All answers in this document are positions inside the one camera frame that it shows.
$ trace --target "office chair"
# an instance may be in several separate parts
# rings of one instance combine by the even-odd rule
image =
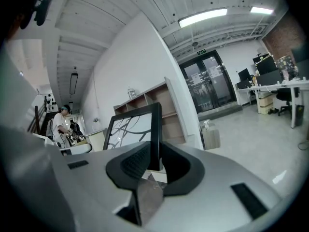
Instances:
[[[298,97],[299,88],[295,87],[295,97]],[[278,116],[285,111],[289,111],[290,115],[292,116],[292,106],[290,102],[292,101],[291,90],[289,88],[281,88],[278,90],[278,94],[276,96],[277,99],[281,101],[286,101],[287,106],[282,106],[280,111],[278,112]]]

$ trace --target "black vent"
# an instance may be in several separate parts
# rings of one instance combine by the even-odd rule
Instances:
[[[246,208],[252,219],[257,219],[267,212],[265,206],[243,183],[231,186],[243,206]]]
[[[89,164],[89,163],[86,160],[80,160],[80,161],[68,163],[68,167],[70,169],[74,169],[74,168],[80,168],[80,167],[85,166],[87,164]]]

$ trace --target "double door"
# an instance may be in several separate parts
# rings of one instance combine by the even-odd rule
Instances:
[[[235,101],[235,93],[216,51],[180,65],[198,113]]]

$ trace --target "person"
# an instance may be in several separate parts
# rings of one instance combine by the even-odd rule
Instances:
[[[77,135],[81,136],[83,133],[81,132],[79,125],[77,123],[74,123],[73,119],[71,119],[70,122],[70,129],[72,129],[73,132],[75,132]]]
[[[51,99],[52,99],[52,97],[49,94],[48,97],[47,97],[47,112],[51,111],[51,107],[52,107]]]
[[[58,142],[61,145],[61,148],[67,148],[70,146],[69,141],[66,137],[66,134],[71,136],[72,132],[69,131],[64,116],[70,113],[69,105],[64,105],[59,109],[53,120],[53,135],[54,142]]]

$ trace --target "white desk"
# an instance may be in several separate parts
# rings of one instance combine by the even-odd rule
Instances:
[[[260,102],[259,102],[259,97],[258,97],[258,92],[256,91],[274,91],[280,88],[290,88],[291,89],[291,95],[292,95],[292,122],[291,122],[291,127],[295,127],[295,118],[296,118],[296,103],[295,103],[295,87],[298,87],[300,90],[300,97],[301,97],[301,105],[304,104],[304,97],[303,97],[303,92],[302,90],[309,90],[309,81],[289,81],[284,84],[274,84],[274,85],[269,85],[269,86],[253,86],[249,88],[244,88],[244,89],[238,89],[237,91],[239,93],[241,92],[246,92],[249,97],[250,91],[255,92],[256,96],[256,102],[257,102],[257,111],[260,113]]]

